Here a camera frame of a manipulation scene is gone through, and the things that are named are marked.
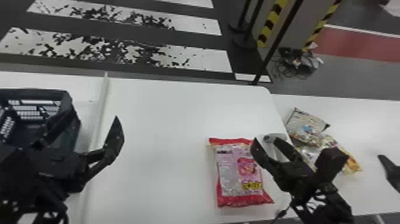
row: tangled wires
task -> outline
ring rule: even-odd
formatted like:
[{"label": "tangled wires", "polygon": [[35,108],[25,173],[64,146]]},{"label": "tangled wires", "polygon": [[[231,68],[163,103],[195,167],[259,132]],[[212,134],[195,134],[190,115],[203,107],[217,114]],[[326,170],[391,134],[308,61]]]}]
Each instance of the tangled wires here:
[{"label": "tangled wires", "polygon": [[318,60],[310,52],[295,54],[295,51],[280,51],[270,63],[270,74],[283,80],[283,77],[306,79],[316,70],[315,64]]}]

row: white table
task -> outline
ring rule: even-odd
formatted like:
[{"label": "white table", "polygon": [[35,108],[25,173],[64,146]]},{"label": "white table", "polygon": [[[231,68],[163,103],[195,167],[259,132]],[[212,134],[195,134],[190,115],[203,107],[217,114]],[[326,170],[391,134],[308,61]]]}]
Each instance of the white table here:
[{"label": "white table", "polygon": [[[96,114],[102,92],[102,77],[64,76],[58,74],[35,74],[0,71],[0,88],[41,88],[61,89],[69,92],[73,105],[82,122],[76,142],[76,151],[87,151],[96,126]],[[80,222],[80,210],[84,194],[74,194],[65,202],[71,223]],[[21,223],[31,223],[33,216],[28,215]]]},{"label": "white table", "polygon": [[360,163],[363,172],[334,180],[353,214],[400,211],[400,194],[386,180],[377,158],[384,154],[400,165],[400,102],[293,95],[274,95],[274,101],[285,121],[298,107],[330,123],[326,133]]},{"label": "white table", "polygon": [[[0,72],[0,80],[0,88],[69,91],[82,120],[77,150],[89,147],[96,116],[101,114],[98,106],[102,104],[104,79]],[[276,210],[288,204],[288,196],[265,171],[264,185],[276,204],[216,208],[215,160],[206,147],[207,138],[253,138],[285,132],[280,117],[286,120],[294,107],[329,122],[332,126],[326,132],[353,153],[364,169],[334,181],[354,214],[400,211],[400,194],[387,182],[376,157],[382,153],[400,164],[396,141],[400,102],[270,95],[262,87],[129,79],[111,79],[106,100],[97,147],[102,145],[114,115],[122,121],[126,143],[116,162],[89,183],[87,194],[67,200],[71,223],[272,219]]]},{"label": "white table", "polygon": [[90,183],[85,223],[226,223],[272,219],[287,206],[264,171],[276,204],[218,209],[209,137],[285,133],[266,88],[111,79],[99,145],[118,115],[126,142]]}]

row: black and white patterned floor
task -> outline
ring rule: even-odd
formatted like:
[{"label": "black and white patterned floor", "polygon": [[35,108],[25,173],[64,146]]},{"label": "black and white patterned floor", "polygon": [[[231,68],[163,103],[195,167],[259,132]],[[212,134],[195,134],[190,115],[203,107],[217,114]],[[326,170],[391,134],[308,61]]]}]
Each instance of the black and white patterned floor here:
[{"label": "black and white patterned floor", "polygon": [[227,80],[261,65],[234,45],[223,1],[21,1],[0,25],[3,62]]}]

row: black cable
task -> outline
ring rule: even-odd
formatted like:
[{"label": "black cable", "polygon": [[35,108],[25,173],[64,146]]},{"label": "black cable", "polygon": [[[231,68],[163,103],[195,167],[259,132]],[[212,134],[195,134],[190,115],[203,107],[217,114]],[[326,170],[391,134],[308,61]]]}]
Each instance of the black cable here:
[{"label": "black cable", "polygon": [[278,212],[278,214],[276,215],[275,219],[272,220],[272,222],[270,224],[274,224],[278,219],[280,219],[283,216],[285,216],[288,213],[289,208],[290,208],[290,204],[288,205],[288,207],[285,210],[282,210],[282,211]]}]

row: red floor marking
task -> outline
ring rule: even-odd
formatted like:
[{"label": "red floor marking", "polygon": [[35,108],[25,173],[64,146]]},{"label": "red floor marking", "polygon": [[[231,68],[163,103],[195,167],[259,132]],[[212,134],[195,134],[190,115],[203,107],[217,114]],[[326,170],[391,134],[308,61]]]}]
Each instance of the red floor marking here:
[{"label": "red floor marking", "polygon": [[400,39],[325,27],[316,41],[317,54],[400,62]]}]

